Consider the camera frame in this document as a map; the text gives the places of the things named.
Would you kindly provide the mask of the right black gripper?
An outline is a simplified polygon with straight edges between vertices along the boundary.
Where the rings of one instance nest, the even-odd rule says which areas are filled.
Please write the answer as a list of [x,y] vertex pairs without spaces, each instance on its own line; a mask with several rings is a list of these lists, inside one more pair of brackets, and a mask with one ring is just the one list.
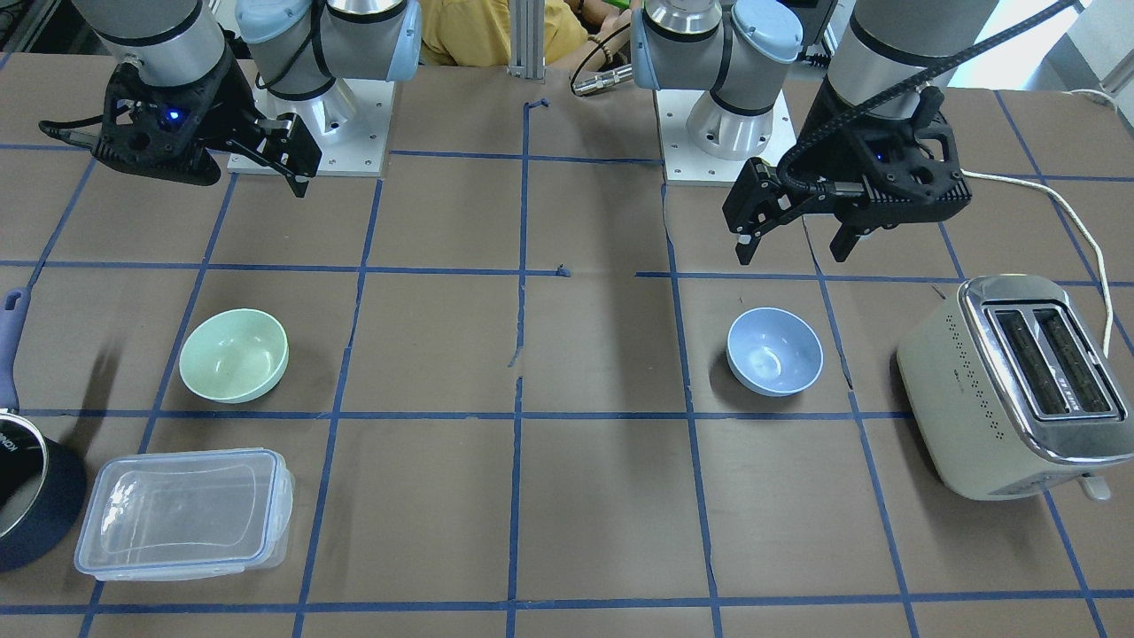
[[146,84],[121,62],[105,88],[92,154],[125,175],[211,186],[221,177],[211,150],[231,150],[284,176],[294,197],[306,197],[322,150],[298,113],[262,116],[230,48],[198,80],[178,86]]

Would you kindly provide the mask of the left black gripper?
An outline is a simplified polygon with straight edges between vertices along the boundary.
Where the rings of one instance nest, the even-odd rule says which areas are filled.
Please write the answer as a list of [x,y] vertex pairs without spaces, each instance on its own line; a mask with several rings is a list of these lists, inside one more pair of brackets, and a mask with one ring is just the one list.
[[[973,198],[960,175],[951,125],[941,114],[943,91],[931,86],[915,96],[903,120],[862,114],[819,141],[796,161],[802,181],[858,184],[857,198],[827,198],[818,213],[833,213],[843,226],[829,243],[835,262],[844,263],[875,227],[943,222]],[[779,181],[775,165],[748,158],[726,194],[722,215],[736,235],[734,254],[748,266],[765,235],[804,214],[807,195]]]

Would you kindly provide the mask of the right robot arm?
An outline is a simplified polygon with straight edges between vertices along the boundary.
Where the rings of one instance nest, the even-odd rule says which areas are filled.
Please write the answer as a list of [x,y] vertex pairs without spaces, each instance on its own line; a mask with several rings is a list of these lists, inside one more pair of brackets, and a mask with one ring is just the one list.
[[206,1],[78,1],[116,59],[101,113],[40,130],[102,165],[169,182],[379,176],[393,85],[420,66],[416,1],[238,1],[229,35]]

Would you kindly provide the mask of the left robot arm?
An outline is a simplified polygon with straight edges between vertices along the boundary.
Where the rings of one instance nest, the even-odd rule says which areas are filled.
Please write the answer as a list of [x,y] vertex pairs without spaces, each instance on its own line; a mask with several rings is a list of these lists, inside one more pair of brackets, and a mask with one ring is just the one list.
[[645,1],[629,28],[634,80],[699,90],[687,125],[700,148],[741,161],[722,214],[748,265],[771,230],[833,214],[843,262],[858,239],[948,221],[973,194],[941,113],[953,69],[983,52],[992,1],[858,1],[797,141],[762,156],[788,66],[806,39],[781,1]]

